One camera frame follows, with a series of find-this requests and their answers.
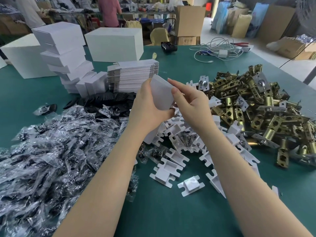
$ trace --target white plug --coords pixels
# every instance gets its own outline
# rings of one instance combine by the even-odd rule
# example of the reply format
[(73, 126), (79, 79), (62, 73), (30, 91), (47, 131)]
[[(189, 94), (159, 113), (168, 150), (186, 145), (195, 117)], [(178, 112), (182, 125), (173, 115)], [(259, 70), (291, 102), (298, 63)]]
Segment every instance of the white plug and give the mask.
[(228, 50), (219, 50), (218, 58), (226, 58), (228, 56)]

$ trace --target pink shirt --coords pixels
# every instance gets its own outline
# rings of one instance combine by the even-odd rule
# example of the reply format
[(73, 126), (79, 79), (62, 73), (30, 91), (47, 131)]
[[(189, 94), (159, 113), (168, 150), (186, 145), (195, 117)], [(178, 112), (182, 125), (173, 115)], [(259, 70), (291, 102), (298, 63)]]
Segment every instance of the pink shirt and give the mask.
[(103, 16), (103, 23), (107, 27), (119, 25), (116, 13), (121, 13), (118, 0), (98, 0), (99, 10)]

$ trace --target table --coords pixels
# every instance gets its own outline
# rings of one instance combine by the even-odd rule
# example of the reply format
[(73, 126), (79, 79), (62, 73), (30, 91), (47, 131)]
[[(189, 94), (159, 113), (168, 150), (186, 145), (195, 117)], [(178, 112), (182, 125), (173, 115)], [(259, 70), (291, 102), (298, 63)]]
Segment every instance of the table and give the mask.
[[(86, 49), (87, 59), (91, 60)], [(302, 100), (302, 113), (311, 116), (316, 113), (316, 91), (294, 77), (266, 62), (254, 53), (244, 53), (233, 61), (221, 61), (215, 57), (204, 57), (213, 63), (199, 63), (193, 58), (189, 46), (179, 46), (178, 51), (165, 55), (159, 46), (145, 46), (142, 59), (150, 59), (157, 53), (160, 63), (159, 75), (183, 83), (197, 82), (200, 75), (216, 76), (217, 71), (239, 70), (244, 73), (249, 65), (263, 64), (263, 71), (269, 81), (278, 81), (290, 95), (290, 100)], [(106, 71), (111, 63), (94, 63), (95, 71)], [(74, 95), (68, 94), (58, 77), (22, 79), (13, 66), (0, 69), (0, 146), (9, 147), (10, 141), (23, 127), (41, 123), (43, 117), (32, 114), (40, 105), (56, 103), (58, 113)], [(171, 147), (166, 140), (163, 145)], [(261, 163), (260, 175), (271, 187), (282, 192), (281, 200), (297, 218), (316, 235), (316, 172), (314, 168), (291, 162), (287, 171), (274, 167), (276, 151), (261, 147), (251, 151)], [(134, 202), (125, 202), (115, 237), (121, 236), (242, 236), (227, 200), (211, 186), (205, 167), (199, 155), (185, 153), (190, 159), (171, 189), (149, 177), (155, 164), (138, 164), (136, 174), (140, 177)], [(205, 187), (189, 196), (182, 197), (177, 184), (194, 175), (200, 176)]]

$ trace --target black cable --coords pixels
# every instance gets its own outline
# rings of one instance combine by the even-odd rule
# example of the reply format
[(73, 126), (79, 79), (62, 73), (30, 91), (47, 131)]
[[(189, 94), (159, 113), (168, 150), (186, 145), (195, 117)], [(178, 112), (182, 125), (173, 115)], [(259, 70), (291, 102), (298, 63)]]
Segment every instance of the black cable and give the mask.
[(299, 54), (297, 54), (295, 57), (293, 57), (292, 59), (290, 59), (290, 60), (288, 60), (287, 62), (285, 62), (282, 66), (280, 66), (279, 69), (280, 69), (281, 67), (283, 67), (283, 66), (284, 66), (286, 63), (288, 63), (289, 61), (293, 60), (294, 58), (297, 58), (298, 55), (300, 55), (310, 44), (312, 44), (312, 42), (309, 43)]

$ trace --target concrete floor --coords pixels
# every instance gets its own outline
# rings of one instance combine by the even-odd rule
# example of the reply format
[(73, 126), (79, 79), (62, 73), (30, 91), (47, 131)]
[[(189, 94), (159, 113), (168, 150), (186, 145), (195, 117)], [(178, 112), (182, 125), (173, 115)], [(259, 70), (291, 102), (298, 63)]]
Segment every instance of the concrete floor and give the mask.
[[(205, 17), (203, 23), (203, 29), (201, 34), (201, 43), (206, 44), (210, 42), (214, 37), (229, 38), (229, 35), (216, 34), (214, 30), (211, 30), (211, 18)], [(282, 66), (289, 59), (270, 51), (265, 47), (265, 44), (261, 43), (258, 39), (234, 39), (234, 42), (249, 42), (254, 45), (252, 52), (275, 65), (276, 67)], [(306, 76), (316, 66), (316, 60), (302, 60), (302, 61), (289, 61), (281, 69), (296, 79), (304, 81)], [(310, 86), (316, 90), (316, 81), (312, 81)]]

